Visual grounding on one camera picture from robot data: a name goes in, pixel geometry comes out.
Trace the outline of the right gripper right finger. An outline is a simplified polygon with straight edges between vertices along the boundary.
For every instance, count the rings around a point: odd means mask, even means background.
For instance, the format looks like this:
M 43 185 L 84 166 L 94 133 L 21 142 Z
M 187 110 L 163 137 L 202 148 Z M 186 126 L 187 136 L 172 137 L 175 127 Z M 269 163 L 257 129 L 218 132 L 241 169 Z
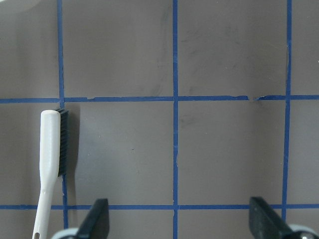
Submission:
M 298 239 L 294 232 L 262 197 L 249 201 L 249 229 L 255 239 Z

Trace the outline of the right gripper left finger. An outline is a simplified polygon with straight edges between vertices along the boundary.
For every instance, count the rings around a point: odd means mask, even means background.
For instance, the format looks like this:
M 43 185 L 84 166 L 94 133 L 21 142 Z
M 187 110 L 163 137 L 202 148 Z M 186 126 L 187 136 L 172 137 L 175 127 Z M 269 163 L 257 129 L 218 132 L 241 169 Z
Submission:
M 76 239 L 106 239 L 110 231 L 108 199 L 97 199 L 79 227 Z

